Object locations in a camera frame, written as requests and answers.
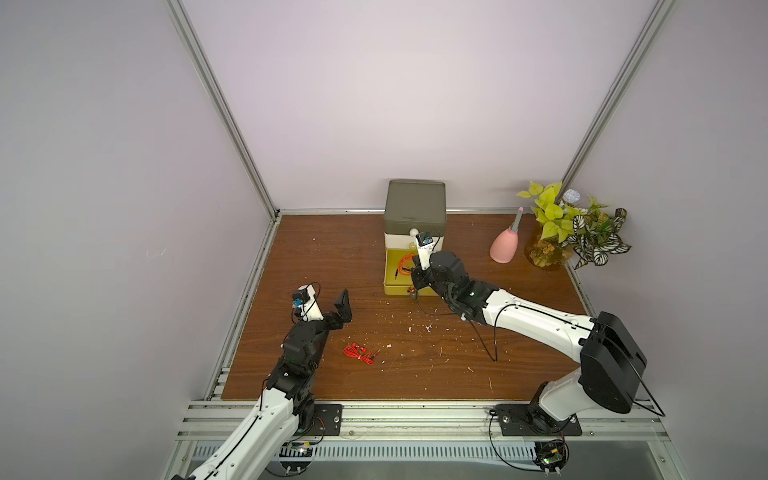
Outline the red earphones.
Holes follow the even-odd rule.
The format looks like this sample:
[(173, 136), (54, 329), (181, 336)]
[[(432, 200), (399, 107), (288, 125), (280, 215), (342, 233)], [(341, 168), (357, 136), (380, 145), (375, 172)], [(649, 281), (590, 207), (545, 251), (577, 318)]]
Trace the red earphones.
[[(395, 271), (395, 277), (410, 277), (412, 275), (413, 271), (413, 260), (416, 256), (415, 253), (407, 253), (405, 254), (397, 264), (397, 268)], [(409, 286), (407, 288), (408, 295), (415, 299), (417, 297), (418, 292), (413, 286)]]
[(367, 365), (373, 365), (380, 351), (368, 349), (357, 343), (351, 343), (344, 347), (343, 353), (349, 358), (356, 359)]

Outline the cream drawer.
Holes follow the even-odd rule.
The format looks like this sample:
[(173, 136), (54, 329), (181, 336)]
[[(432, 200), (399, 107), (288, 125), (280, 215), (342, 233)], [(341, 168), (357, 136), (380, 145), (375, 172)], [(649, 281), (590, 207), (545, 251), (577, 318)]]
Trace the cream drawer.
[(416, 251), (418, 249), (415, 237), (410, 235), (385, 233), (384, 242), (386, 250)]

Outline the olive green top drawer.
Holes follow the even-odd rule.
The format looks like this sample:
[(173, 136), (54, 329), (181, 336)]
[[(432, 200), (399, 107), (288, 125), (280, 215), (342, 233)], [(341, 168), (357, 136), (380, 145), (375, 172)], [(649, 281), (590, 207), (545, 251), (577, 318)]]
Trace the olive green top drawer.
[(384, 233), (388, 235), (410, 236), (416, 229), (419, 233), (427, 232), (432, 236), (443, 236), (447, 221), (424, 221), (412, 218), (385, 219)]

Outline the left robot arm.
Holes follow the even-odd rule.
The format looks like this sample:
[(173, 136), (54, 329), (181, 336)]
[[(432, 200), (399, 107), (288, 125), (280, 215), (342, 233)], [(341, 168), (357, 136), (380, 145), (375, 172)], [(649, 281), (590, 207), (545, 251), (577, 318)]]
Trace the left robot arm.
[(336, 435), (338, 422), (315, 412), (312, 387), (329, 333), (352, 320), (349, 292), (344, 289), (334, 309), (322, 312), (312, 285), (292, 293), (295, 319), (283, 338), (282, 355), (262, 384), (256, 405), (224, 443), (188, 479), (257, 479), (267, 472), (281, 479), (306, 472), (309, 461), (277, 460), (275, 456), (313, 429)]

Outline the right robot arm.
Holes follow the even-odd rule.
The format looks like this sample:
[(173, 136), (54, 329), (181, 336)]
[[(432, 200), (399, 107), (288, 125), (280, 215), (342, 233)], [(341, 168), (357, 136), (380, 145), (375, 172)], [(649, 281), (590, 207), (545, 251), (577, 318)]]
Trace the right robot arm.
[(537, 391), (527, 407), (532, 422), (558, 428), (584, 410), (627, 414), (635, 405), (647, 359), (617, 316), (569, 314), (522, 299), (470, 278), (449, 251), (418, 253), (412, 282), (417, 290), (431, 288), (464, 321), (521, 334), (578, 364)]

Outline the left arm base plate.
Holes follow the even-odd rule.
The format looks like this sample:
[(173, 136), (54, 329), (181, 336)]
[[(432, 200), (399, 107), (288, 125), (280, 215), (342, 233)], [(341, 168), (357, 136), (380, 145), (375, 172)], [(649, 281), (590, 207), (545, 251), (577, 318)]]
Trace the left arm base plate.
[(339, 436), (343, 409), (340, 403), (312, 403), (299, 414), (296, 434), (298, 436)]

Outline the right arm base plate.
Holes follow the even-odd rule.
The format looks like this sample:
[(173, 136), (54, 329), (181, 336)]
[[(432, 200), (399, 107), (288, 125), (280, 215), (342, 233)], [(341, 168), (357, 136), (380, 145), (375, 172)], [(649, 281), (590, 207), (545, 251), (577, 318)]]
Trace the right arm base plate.
[(523, 404), (497, 404), (494, 407), (497, 424), (504, 437), (581, 436), (578, 418), (555, 420), (538, 407)]

